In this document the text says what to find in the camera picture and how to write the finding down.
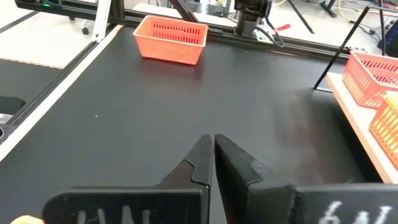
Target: black mat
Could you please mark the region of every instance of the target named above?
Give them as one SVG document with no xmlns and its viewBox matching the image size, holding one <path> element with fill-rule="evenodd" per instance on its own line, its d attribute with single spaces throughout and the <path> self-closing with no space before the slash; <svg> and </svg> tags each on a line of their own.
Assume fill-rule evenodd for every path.
<svg viewBox="0 0 398 224">
<path fill-rule="evenodd" d="M 0 162 L 0 223 L 39 217 L 74 186 L 154 185 L 205 133 L 300 184 L 364 180 L 333 95 L 311 90 L 325 62 L 208 43 L 189 67 L 141 58 L 131 33 L 120 31 Z M 213 177 L 211 223 L 221 224 Z"/>
<path fill-rule="evenodd" d="M 34 100 L 62 71 L 39 65 L 0 60 L 0 96 Z"/>
</svg>

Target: black plastic part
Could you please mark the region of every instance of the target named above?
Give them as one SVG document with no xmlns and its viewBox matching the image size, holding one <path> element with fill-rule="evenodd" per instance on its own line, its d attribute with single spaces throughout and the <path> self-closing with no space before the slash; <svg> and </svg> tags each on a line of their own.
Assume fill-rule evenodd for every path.
<svg viewBox="0 0 398 224">
<path fill-rule="evenodd" d="M 200 202 L 200 189 L 75 189 L 47 202 L 43 221 L 46 224 L 200 223 Z"/>
<path fill-rule="evenodd" d="M 42 0 L 42 2 L 51 6 L 62 6 L 62 0 Z"/>
<path fill-rule="evenodd" d="M 333 18 L 336 18 L 337 15 L 331 10 L 331 7 L 334 5 L 336 0 L 330 0 L 329 4 L 326 5 L 326 1 L 321 2 L 322 8 Z"/>
<path fill-rule="evenodd" d="M 111 1 L 109 16 L 117 20 L 124 19 L 124 1 Z"/>
<path fill-rule="evenodd" d="M 87 27 L 82 28 L 82 29 L 81 29 L 81 32 L 82 32 L 84 35 L 88 35 L 88 34 L 90 33 Z"/>
<path fill-rule="evenodd" d="M 126 220 L 205 224 L 209 222 L 212 171 L 213 143 L 204 135 L 160 184 L 73 189 L 49 200 L 42 217 L 46 224 L 132 223 Z"/>
<path fill-rule="evenodd" d="M 398 186 L 392 184 L 336 184 L 297 187 L 299 199 L 293 223 L 398 222 Z"/>
<path fill-rule="evenodd" d="M 277 174 L 222 134 L 215 137 L 216 173 L 228 223 L 288 223 L 295 182 Z"/>
</svg>

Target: red tag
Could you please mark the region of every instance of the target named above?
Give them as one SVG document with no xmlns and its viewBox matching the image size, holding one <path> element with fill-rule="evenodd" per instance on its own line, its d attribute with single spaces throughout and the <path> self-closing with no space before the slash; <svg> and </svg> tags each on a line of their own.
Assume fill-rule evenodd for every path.
<svg viewBox="0 0 398 224">
<path fill-rule="evenodd" d="M 289 28 L 291 28 L 290 24 L 286 24 L 284 26 L 281 26 L 281 27 L 278 27 L 278 28 L 274 29 L 274 32 L 286 30 L 286 29 L 289 29 Z"/>
</svg>

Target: red basket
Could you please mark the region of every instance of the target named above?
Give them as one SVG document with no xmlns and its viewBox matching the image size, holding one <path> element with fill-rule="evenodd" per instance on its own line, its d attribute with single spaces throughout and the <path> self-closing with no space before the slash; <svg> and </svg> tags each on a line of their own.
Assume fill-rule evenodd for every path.
<svg viewBox="0 0 398 224">
<path fill-rule="evenodd" d="M 398 91 L 398 59 L 351 52 L 343 82 L 359 106 L 377 109 L 386 91 Z"/>
<path fill-rule="evenodd" d="M 207 30 L 203 24 L 146 16 L 133 35 L 143 57 L 196 65 Z"/>
<path fill-rule="evenodd" d="M 398 94 L 387 93 L 369 125 L 369 130 L 398 169 Z"/>
</svg>

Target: cable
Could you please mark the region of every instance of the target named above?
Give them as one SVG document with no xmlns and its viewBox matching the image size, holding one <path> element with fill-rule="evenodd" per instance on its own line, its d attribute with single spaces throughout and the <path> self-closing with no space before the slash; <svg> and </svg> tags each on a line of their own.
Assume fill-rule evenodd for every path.
<svg viewBox="0 0 398 224">
<path fill-rule="evenodd" d="M 366 24 L 361 24 L 361 25 L 362 25 L 362 26 L 365 26 L 365 27 L 367 27 L 367 28 L 369 28 L 369 29 L 371 29 L 371 30 L 377 30 L 378 28 L 380 28 L 380 27 L 373 28 L 373 27 L 368 26 L 368 25 L 366 25 Z"/>
<path fill-rule="evenodd" d="M 274 28 L 274 26 L 271 24 L 271 22 L 269 22 L 268 17 L 265 17 L 265 19 L 266 19 L 266 22 L 267 22 L 268 26 L 269 26 L 272 30 L 274 30 L 275 35 L 276 35 L 276 37 L 279 39 L 279 42 L 280 42 L 280 43 L 277 43 L 277 42 L 271 37 L 271 35 L 269 35 L 264 29 L 262 29 L 262 28 L 260 28 L 260 27 L 256 27 L 256 28 L 254 28 L 254 29 L 256 29 L 256 30 L 262 32 L 262 33 L 263 33 L 273 44 L 275 44 L 276 46 L 278 46 L 278 47 L 280 47 L 280 48 L 285 47 L 284 40 L 280 37 L 280 35 L 278 34 L 278 32 L 275 31 L 275 28 Z"/>
<path fill-rule="evenodd" d="M 355 20 L 352 20 L 352 19 L 346 17 L 346 16 L 343 14 L 343 11 L 341 10 L 341 0 L 338 0 L 338 10 L 340 11 L 340 15 L 341 15 L 344 19 L 346 19 L 348 22 L 351 22 L 351 21 L 355 22 Z"/>
<path fill-rule="evenodd" d="M 370 30 L 366 30 L 365 28 L 363 28 L 361 25 L 358 26 L 359 28 L 361 28 L 361 30 L 365 33 L 365 34 L 369 34 L 372 39 L 374 39 L 375 41 L 379 42 L 380 41 L 380 37 L 379 35 L 375 32 L 375 31 L 370 31 Z"/>
<path fill-rule="evenodd" d="M 234 22 L 234 23 L 238 23 L 237 21 L 235 21 L 235 20 L 233 20 L 233 19 L 229 18 L 228 16 L 227 16 L 226 18 L 227 18 L 228 20 L 230 20 L 230 21 Z"/>
</svg>

